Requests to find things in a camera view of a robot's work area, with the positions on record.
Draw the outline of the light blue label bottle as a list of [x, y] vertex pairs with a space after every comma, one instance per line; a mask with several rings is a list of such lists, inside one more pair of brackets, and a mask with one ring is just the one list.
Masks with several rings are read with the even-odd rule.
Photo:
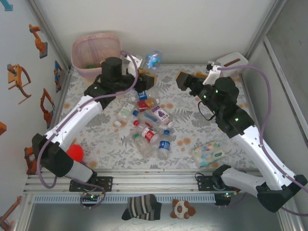
[[159, 50], [153, 50], [146, 56], [145, 67], [149, 70], [158, 70], [163, 58], [163, 53]]

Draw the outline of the blue label white cap bottle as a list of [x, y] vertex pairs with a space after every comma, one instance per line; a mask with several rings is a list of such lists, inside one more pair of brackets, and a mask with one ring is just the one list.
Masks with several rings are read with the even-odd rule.
[[138, 93], [135, 91], [135, 94], [130, 98], [133, 102], [146, 100], [149, 98], [158, 99], [159, 98], [159, 92], [156, 87], [152, 87], [149, 90], [144, 90], [141, 93]]

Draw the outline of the red and gold label bottle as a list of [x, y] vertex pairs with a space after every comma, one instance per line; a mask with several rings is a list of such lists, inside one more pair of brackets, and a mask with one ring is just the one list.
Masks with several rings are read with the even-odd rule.
[[159, 105], [160, 100], [156, 98], [149, 98], [145, 100], [141, 100], [137, 102], [137, 106], [139, 108], [139, 111], [146, 111], [148, 109], [154, 108], [155, 106]]

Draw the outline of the purple grape label bottle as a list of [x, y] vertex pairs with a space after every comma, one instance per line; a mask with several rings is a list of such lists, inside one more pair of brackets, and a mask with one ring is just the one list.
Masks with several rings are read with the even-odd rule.
[[171, 115], [159, 105], [151, 109], [151, 113], [158, 120], [160, 125], [167, 126], [168, 128], [171, 128], [174, 125]]

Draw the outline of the clear bottle blue strip label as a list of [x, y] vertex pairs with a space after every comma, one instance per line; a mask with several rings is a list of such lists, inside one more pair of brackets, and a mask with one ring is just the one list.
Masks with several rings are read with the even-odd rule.
[[150, 115], [147, 112], [139, 112], [137, 110], [134, 110], [132, 112], [132, 115], [135, 117], [136, 120], [143, 121], [145, 123], [149, 123], [153, 126], [158, 125], [158, 120], [154, 116]]

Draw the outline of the green and white label bottle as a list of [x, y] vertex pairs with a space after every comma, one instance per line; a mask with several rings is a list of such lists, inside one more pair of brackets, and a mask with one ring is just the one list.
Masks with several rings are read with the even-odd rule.
[[120, 111], [116, 114], [116, 120], [114, 125], [116, 127], [121, 127], [126, 123], [132, 116], [133, 111], [135, 110], [135, 105], [132, 103], [125, 103]]

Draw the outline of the red cap red label bottle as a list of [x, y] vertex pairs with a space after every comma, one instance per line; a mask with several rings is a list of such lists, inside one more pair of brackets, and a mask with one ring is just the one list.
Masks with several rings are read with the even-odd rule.
[[133, 121], [133, 125], [150, 144], [155, 144], [158, 142], [159, 134], [149, 125], [147, 122], [142, 122], [139, 120]]

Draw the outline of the dark blue label bottle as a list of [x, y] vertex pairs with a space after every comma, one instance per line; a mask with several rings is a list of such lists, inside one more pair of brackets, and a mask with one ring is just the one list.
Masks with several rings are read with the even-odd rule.
[[170, 155], [170, 131], [166, 129], [160, 136], [157, 157], [159, 160], [168, 160], [169, 155]]

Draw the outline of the clear bottle green cap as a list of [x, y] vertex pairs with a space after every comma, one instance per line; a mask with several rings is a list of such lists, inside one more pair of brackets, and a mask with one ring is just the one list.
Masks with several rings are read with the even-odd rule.
[[143, 158], [151, 158], [156, 154], [153, 146], [139, 133], [132, 133], [133, 143]]

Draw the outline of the white slotted lid box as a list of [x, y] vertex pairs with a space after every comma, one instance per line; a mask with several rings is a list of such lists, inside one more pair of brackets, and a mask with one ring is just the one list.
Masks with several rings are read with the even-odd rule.
[[[235, 67], [240, 65], [248, 65], [248, 60], [241, 55], [239, 52], [233, 52], [228, 55], [225, 55], [221, 58], [218, 58], [216, 62], [221, 64], [221, 67]], [[242, 68], [234, 69], [234, 70], [224, 70], [222, 71], [224, 77], [232, 76], [235, 74], [241, 73]]]

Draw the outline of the blue and orange sticker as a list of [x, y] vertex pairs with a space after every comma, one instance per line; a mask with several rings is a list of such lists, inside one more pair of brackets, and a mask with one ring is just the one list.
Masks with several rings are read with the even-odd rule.
[[54, 61], [54, 82], [55, 82], [55, 91], [58, 93], [62, 88], [63, 78], [61, 75], [63, 74], [62, 68], [59, 63]]

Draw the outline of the colourful tissue pack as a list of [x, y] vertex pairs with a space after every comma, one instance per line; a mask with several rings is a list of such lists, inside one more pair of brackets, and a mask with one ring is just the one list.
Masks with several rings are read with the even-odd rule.
[[198, 168], [206, 167], [225, 156], [220, 142], [212, 141], [200, 147], [194, 148], [191, 155]]

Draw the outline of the floral tablecloth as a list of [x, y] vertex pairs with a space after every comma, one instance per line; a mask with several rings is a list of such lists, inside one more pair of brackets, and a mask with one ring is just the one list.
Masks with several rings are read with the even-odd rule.
[[229, 139], [211, 118], [211, 112], [198, 103], [198, 97], [181, 91], [176, 84], [179, 71], [194, 74], [204, 72], [204, 65], [162, 65], [158, 72], [157, 88], [161, 107], [171, 115], [173, 126], [170, 129], [170, 155], [168, 160], [159, 160], [156, 155], [143, 158], [136, 149], [131, 131], [132, 120], [121, 127], [114, 125], [118, 111], [135, 94], [130, 91], [118, 96], [101, 114], [95, 116], [75, 138], [74, 143], [84, 151], [84, 162], [91, 168], [136, 168], [136, 169], [193, 169], [196, 168], [191, 151], [211, 141], [220, 142], [225, 156], [211, 165], [228, 164], [235, 168], [255, 168], [255, 164], [241, 149]]

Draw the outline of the red plush toy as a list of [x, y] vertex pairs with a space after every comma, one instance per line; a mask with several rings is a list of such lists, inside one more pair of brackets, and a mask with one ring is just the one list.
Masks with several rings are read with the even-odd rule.
[[72, 144], [66, 153], [75, 161], [83, 162], [84, 159], [84, 151], [80, 145]]

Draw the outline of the aluminium frame post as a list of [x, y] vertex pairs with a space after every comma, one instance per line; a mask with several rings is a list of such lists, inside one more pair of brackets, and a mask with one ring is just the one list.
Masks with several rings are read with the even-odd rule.
[[71, 69], [71, 62], [68, 60], [67, 56], [65, 55], [60, 42], [56, 39], [51, 25], [47, 20], [47, 17], [44, 15], [41, 6], [39, 5], [38, 0], [25, 0], [30, 11], [32, 12], [33, 16], [35, 17], [36, 21], [38, 22], [39, 27], [42, 29], [43, 33], [45, 34], [46, 39], [50, 42], [55, 54], [62, 62], [63, 66], [66, 70]]
[[248, 51], [245, 54], [245, 58], [247, 60], [252, 57], [253, 53], [257, 49], [257, 46], [263, 40], [264, 36], [267, 35], [287, 2], [288, 0], [274, 0], [273, 5], [271, 6], [269, 12], [266, 14], [266, 17], [262, 21], [260, 29], [257, 31], [257, 34], [252, 41], [252, 44], [249, 46]]

